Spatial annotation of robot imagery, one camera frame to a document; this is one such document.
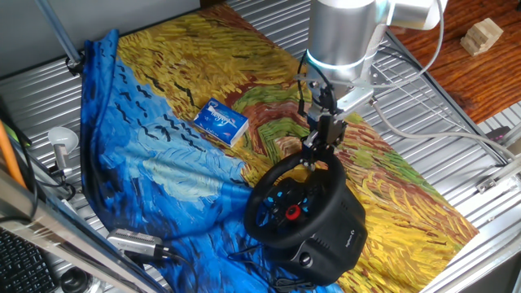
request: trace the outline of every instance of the metal table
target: metal table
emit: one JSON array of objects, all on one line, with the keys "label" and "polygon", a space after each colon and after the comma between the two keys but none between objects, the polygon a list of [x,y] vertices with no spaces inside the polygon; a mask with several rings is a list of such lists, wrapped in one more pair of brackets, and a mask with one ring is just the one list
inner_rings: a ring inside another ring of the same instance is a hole
[{"label": "metal table", "polygon": [[[229,0],[228,3],[270,40],[296,58],[302,55],[308,37],[309,0]],[[378,82],[399,81],[418,72],[417,61],[390,33],[382,47],[374,61]],[[34,141],[32,154],[47,166],[54,160],[52,147],[46,140],[47,131],[64,126],[79,133],[81,79],[71,76],[64,59],[0,81],[0,95],[15,123]],[[377,98],[390,121],[404,131],[436,133],[464,128],[483,134],[428,75],[403,89],[379,92]],[[518,182],[508,181],[484,194],[476,189],[498,170],[493,152],[483,144],[462,138],[403,139],[390,133],[371,107],[364,107],[359,113],[480,231],[424,292],[460,291],[521,250]],[[69,181],[80,186],[79,148],[72,153],[72,162],[76,167]],[[107,234],[83,195],[78,195],[72,205],[97,231]],[[59,272],[68,266],[55,261]],[[157,272],[152,274],[165,284]]]}]

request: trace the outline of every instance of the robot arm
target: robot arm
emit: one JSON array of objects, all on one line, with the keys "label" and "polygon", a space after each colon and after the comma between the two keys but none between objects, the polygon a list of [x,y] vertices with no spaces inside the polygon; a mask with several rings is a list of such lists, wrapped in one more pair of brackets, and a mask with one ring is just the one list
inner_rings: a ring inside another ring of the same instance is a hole
[{"label": "robot arm", "polygon": [[369,87],[327,81],[370,84],[371,64],[387,26],[432,29],[440,21],[439,1],[445,9],[447,0],[312,1],[305,58],[313,103],[308,112],[311,134],[303,145],[310,164],[314,152],[341,142],[345,117],[368,103],[374,93]]}]

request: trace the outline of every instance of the gray wall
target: gray wall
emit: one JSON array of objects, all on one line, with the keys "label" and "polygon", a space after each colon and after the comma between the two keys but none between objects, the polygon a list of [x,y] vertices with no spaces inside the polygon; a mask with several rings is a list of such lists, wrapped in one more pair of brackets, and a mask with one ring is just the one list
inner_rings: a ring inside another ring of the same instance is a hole
[{"label": "gray wall", "polygon": [[[199,0],[49,0],[77,49],[199,8]],[[33,0],[0,0],[0,77],[65,55]]]}]

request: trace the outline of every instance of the steering wheel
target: steering wheel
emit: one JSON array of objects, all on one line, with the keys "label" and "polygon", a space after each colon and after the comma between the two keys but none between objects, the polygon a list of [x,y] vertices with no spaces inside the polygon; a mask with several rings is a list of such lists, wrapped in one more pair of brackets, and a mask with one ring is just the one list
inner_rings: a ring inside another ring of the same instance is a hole
[{"label": "steering wheel", "polygon": [[[317,155],[328,170],[314,171],[305,183],[292,178],[274,183],[302,161],[302,152],[275,164],[257,183],[247,201],[244,227],[254,239],[269,247],[288,248],[315,234],[338,208],[347,188],[344,166],[333,154]],[[259,223],[260,208],[268,216]]]}]

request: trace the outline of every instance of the small box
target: small box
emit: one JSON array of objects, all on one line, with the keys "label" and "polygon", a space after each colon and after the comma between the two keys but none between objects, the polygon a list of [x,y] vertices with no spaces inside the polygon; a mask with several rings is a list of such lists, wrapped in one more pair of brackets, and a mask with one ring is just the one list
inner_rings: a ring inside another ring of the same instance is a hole
[{"label": "small box", "polygon": [[233,111],[214,98],[210,98],[204,105],[194,118],[194,123],[228,147],[233,147],[248,128],[247,117]]}]

